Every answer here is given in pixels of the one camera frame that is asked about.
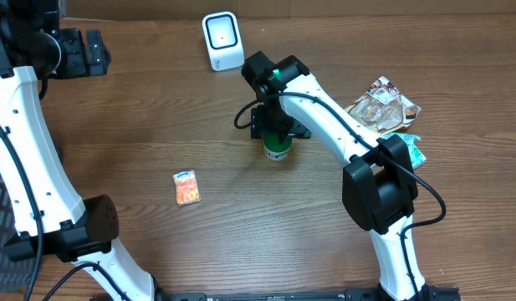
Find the green lid jar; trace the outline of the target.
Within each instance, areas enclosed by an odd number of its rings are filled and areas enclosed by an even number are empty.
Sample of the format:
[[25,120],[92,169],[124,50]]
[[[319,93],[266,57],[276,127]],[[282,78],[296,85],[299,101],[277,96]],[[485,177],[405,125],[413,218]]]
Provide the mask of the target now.
[[288,156],[292,144],[291,138],[285,138],[281,141],[277,134],[265,134],[263,136],[264,154],[271,161],[284,160]]

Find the orange Kleenex tissue pack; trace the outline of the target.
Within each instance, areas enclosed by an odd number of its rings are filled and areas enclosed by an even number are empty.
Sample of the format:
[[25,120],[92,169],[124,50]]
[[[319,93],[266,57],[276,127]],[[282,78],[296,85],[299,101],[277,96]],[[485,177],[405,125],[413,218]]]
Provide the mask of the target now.
[[173,181],[176,187],[176,203],[179,206],[189,205],[201,200],[194,170],[176,173],[173,176]]

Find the brown Pantree snack pouch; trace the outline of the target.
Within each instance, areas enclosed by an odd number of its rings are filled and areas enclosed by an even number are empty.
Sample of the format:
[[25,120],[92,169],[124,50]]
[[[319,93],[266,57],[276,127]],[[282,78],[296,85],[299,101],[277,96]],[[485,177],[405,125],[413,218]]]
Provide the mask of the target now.
[[379,134],[404,132],[421,112],[387,77],[375,80],[345,111]]

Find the teal wet wipes pack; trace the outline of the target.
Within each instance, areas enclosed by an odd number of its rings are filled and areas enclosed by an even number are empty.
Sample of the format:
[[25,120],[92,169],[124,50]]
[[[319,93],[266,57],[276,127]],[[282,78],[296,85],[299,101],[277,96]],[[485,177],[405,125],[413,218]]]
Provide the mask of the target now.
[[425,163],[427,158],[416,145],[416,142],[418,140],[421,140],[420,136],[391,132],[385,134],[384,137],[387,139],[392,137],[393,135],[398,135],[406,143],[407,148],[409,150],[409,155],[411,158],[411,164],[413,169],[417,169]]

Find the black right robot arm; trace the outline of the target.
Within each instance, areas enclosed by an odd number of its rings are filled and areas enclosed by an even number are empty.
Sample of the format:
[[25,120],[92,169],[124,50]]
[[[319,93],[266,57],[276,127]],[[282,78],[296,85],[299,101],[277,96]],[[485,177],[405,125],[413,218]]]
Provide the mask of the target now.
[[275,64],[258,51],[244,60],[242,76],[256,94],[248,105],[252,138],[285,145],[315,136],[342,168],[345,210],[371,236],[381,297],[420,299],[426,282],[410,230],[418,191],[404,140],[385,139],[356,121],[293,55]]

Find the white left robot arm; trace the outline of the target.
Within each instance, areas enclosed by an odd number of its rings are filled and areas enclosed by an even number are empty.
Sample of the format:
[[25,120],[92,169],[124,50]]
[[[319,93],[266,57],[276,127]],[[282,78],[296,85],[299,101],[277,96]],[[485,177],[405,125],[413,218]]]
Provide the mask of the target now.
[[86,271],[113,300],[152,300],[158,289],[125,249],[109,196],[82,198],[66,175],[41,108],[50,79],[107,73],[96,29],[59,26],[56,1],[0,1],[0,175],[15,233],[13,262],[54,255]]

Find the white barcode scanner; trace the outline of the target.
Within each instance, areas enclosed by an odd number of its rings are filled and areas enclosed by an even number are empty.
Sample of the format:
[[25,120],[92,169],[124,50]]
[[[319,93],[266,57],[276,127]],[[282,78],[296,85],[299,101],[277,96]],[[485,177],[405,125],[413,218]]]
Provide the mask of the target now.
[[211,13],[202,19],[202,30],[213,71],[235,69],[244,63],[238,20],[229,11]]

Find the brown cardboard backdrop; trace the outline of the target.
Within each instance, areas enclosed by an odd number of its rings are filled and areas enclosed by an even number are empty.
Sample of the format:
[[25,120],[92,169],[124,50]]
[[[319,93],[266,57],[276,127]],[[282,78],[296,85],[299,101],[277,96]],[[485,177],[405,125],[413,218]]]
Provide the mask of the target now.
[[64,17],[89,21],[463,15],[516,13],[516,0],[67,0]]

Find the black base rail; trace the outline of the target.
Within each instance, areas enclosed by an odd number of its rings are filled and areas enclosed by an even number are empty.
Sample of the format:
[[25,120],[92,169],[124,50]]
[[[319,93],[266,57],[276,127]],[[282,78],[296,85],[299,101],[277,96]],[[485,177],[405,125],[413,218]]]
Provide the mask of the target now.
[[[425,285],[421,300],[461,301],[459,288],[438,288]],[[159,300],[171,301],[379,301],[393,300],[380,288],[347,288],[343,292],[311,293],[244,293],[207,295],[205,293],[170,293]]]

